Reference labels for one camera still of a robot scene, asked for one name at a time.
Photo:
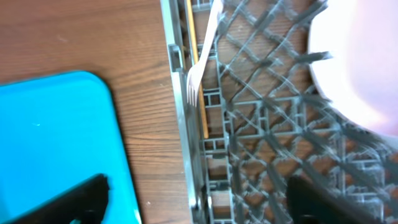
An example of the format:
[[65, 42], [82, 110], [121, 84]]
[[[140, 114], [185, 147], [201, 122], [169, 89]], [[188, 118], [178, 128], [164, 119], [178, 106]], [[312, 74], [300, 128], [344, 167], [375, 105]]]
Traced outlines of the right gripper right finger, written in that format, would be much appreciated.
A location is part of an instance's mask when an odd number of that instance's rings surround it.
[[363, 209], [299, 176], [293, 176], [288, 180], [285, 194], [288, 213], [294, 223], [382, 223]]

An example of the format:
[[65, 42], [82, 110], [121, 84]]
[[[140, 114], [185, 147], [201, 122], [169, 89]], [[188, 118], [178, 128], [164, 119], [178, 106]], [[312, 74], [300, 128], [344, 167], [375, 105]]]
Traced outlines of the wooden chopstick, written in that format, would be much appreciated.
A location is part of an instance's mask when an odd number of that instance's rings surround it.
[[209, 137], [208, 134], [208, 124], [206, 119], [206, 109], [205, 109], [205, 101], [203, 97], [203, 88], [201, 86], [201, 81], [198, 79], [200, 72], [199, 56], [198, 56], [198, 46], [193, 18], [193, 9], [192, 9], [192, 1], [186, 0], [186, 16], [188, 22], [188, 35], [191, 46], [191, 57], [193, 65], [188, 71], [187, 75], [187, 101], [194, 107], [199, 108], [200, 118], [201, 118], [201, 126], [203, 137], [207, 139]]

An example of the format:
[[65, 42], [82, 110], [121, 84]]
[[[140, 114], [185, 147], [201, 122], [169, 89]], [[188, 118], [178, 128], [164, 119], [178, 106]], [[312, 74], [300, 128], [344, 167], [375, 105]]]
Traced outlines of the white plastic fork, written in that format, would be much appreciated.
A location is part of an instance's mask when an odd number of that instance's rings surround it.
[[215, 38], [218, 28], [218, 20], [222, 15], [223, 2], [222, 0], [214, 0], [206, 28], [205, 39], [200, 54], [200, 58], [196, 64], [188, 71], [187, 75], [187, 102], [192, 106], [197, 106], [198, 92], [200, 88], [201, 79], [205, 71], [206, 62], [208, 60], [211, 46]]

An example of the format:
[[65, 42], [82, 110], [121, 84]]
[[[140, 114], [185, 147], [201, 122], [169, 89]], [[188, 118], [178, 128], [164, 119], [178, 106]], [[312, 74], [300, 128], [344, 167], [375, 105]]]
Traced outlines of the pink plate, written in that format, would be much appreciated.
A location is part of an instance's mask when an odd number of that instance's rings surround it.
[[311, 25], [308, 50], [319, 93], [368, 131], [397, 135], [397, 0], [329, 0]]

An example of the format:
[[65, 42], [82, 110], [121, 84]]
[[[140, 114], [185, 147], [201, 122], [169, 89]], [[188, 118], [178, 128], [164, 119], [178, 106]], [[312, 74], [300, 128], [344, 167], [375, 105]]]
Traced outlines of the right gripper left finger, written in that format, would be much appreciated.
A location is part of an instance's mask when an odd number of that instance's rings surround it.
[[109, 202], [108, 178], [96, 174], [39, 208], [8, 220], [12, 224], [100, 224]]

